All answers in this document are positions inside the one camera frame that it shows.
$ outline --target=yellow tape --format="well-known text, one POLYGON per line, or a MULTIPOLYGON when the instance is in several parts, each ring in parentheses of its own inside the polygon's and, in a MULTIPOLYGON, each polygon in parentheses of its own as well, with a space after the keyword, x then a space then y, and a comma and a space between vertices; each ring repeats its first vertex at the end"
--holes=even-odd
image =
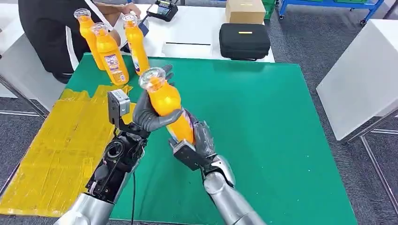
MULTIPOLYGON (((0 202, 1 214, 61 216, 74 202, 112 138, 107 92, 94 96, 66 89, 31 143, 0 202)), ((127 93, 131 87, 125 86, 127 93)), ((131 122, 135 104, 124 116, 131 122)))

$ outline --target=orange juice bottle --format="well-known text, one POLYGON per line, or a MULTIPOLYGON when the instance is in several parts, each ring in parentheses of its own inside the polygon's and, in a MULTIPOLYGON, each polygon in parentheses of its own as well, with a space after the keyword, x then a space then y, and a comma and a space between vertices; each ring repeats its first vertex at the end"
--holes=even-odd
POLYGON ((91 30, 97 38, 97 50, 105 66, 109 78, 116 85, 123 85, 129 81, 129 73, 124 64, 116 41, 108 33, 109 27, 103 22, 95 23, 91 30))
POLYGON ((86 8, 80 8, 77 9, 73 15, 79 21, 80 34, 86 39, 98 69, 105 70, 100 54, 97 51, 97 39, 95 34, 91 31, 91 27, 94 25, 91 19, 91 12, 86 8))
POLYGON ((185 139, 194 144, 191 120, 181 107, 177 89, 167 83, 166 72, 159 67, 150 68, 140 76, 139 85, 148 91, 151 104, 160 116, 166 116, 175 109, 182 109, 183 114, 176 122, 167 125, 167 130, 177 142, 185 139))
POLYGON ((144 35, 138 27, 136 15, 127 14, 123 16, 126 38, 129 43, 131 57, 133 58, 136 73, 141 76, 144 71, 149 69, 149 61, 144 49, 144 35))

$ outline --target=floor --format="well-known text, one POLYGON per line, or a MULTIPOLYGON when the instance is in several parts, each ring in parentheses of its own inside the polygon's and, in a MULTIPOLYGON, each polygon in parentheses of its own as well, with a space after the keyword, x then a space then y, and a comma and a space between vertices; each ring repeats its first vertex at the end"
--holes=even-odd
MULTIPOLYGON (((124 0, 111 0, 111 2, 124 3, 124 0)), ((148 3, 151 1, 137 0, 137 2, 148 3)), ((208 0, 186 0, 186 4, 225 6, 224 2, 208 0)), ((387 7, 382 5, 373 18, 382 18, 386 11, 387 7)), ((365 149, 358 140, 352 145, 338 143, 335 140, 315 91, 322 78, 361 30, 359 20, 366 13, 366 10, 350 12, 344 8, 288 6, 284 20, 279 21, 277 13, 274 12, 271 20, 266 22, 266 26, 276 62, 298 63, 302 68, 358 224, 393 225, 398 224, 398 217, 382 189, 381 182, 372 168, 365 149)), ((0 98, 0 109, 4 108, 21 109, 24 106, 18 100, 0 98)), ((396 120, 384 125, 384 128, 398 129, 396 120)), ((41 122, 39 118, 0 116, 0 157, 7 159, 5 160, 6 166, 0 170, 1 185, 4 184, 26 151, 41 122)), ((398 193, 396 177, 398 161, 395 160, 398 157, 398 136, 369 134, 367 139, 385 171, 391 188, 398 193)), ((52 224, 55 220, 55 218, 0 215, 0 223, 6 225, 47 225, 52 224)), ((109 224, 128 223, 111 221, 109 224)))

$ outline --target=black carrying case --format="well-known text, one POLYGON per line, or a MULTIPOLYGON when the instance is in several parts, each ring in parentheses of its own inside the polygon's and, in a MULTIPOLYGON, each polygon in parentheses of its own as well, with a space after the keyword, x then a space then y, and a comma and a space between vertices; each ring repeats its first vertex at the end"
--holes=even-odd
POLYGON ((262 59, 271 47, 262 24, 224 23, 219 39, 221 56, 232 60, 262 59))

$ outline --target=blue shelf cart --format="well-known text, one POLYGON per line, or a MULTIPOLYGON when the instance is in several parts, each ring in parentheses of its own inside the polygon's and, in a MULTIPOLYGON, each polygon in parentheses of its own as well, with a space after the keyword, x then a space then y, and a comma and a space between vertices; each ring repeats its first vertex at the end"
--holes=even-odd
POLYGON ((279 19, 283 19, 285 10, 287 5, 302 5, 302 6, 324 6, 324 7, 343 7, 343 8, 351 8, 352 11, 355 8, 358 9, 369 9, 369 13, 367 16, 360 21, 361 25, 365 25, 366 22, 370 19, 370 17, 375 14, 376 10, 381 6, 384 0, 377 0, 376 3, 372 3, 371 0, 368 0, 367 3, 339 3, 333 0, 323 0, 319 1, 306 1, 306 0, 280 0, 282 1, 282 6, 279 9, 279 19))

